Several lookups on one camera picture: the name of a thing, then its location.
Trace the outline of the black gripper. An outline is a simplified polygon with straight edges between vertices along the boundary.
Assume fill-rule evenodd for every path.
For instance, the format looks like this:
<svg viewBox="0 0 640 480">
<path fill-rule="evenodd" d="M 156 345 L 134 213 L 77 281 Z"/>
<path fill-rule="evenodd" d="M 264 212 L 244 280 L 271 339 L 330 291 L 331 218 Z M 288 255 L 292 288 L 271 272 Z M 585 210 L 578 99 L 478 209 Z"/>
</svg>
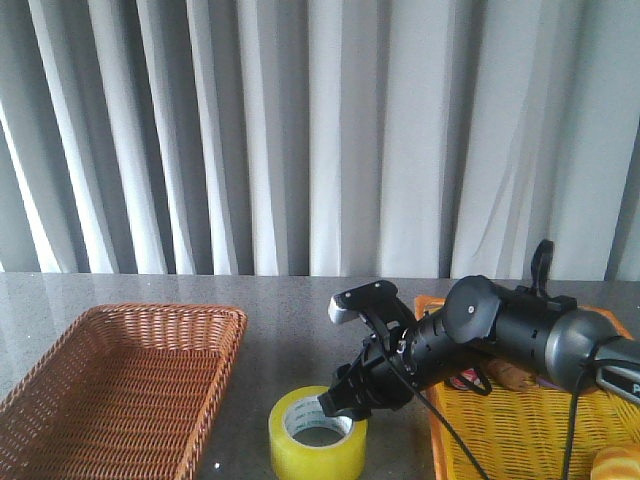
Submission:
<svg viewBox="0 0 640 480">
<path fill-rule="evenodd" d="M 402 353 L 385 351 L 377 340 L 369 339 L 351 363 L 340 365 L 329 388 L 318 395 L 326 417 L 346 416 L 354 421 L 368 419 L 374 410 L 398 410 L 428 385 L 419 369 L 408 370 L 414 343 L 407 341 Z"/>
</svg>

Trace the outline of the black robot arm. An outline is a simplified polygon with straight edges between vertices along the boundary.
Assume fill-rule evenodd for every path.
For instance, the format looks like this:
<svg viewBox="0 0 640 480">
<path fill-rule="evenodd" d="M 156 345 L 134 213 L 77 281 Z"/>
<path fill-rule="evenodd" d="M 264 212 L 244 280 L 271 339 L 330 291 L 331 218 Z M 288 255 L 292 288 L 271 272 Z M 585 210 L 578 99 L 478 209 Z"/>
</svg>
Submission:
<svg viewBox="0 0 640 480">
<path fill-rule="evenodd" d="M 604 315 L 579 307 L 575 298 L 549 296 L 552 257 L 552 242 L 541 241 L 529 287 L 510 290 L 482 275 L 466 276 L 442 307 L 422 318 L 410 312 L 387 280 L 334 295 L 331 321 L 360 318 L 371 334 L 320 395 L 324 414 L 360 421 L 375 409 L 397 410 L 416 391 L 491 358 L 567 392 L 599 387 L 638 403 L 638 342 L 623 337 Z"/>
</svg>

